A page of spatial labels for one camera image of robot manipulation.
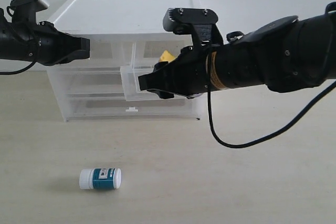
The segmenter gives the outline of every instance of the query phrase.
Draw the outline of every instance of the table surface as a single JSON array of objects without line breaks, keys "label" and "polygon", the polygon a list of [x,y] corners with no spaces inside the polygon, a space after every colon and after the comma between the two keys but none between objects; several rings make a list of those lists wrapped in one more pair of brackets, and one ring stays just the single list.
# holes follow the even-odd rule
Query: table surface
[{"label": "table surface", "polygon": [[[335,92],[284,135],[230,150],[206,114],[65,123],[45,72],[0,77],[0,87],[0,223],[336,222]],[[218,92],[218,135],[270,133],[320,90]],[[121,188],[80,190],[93,167],[121,168]]]}]

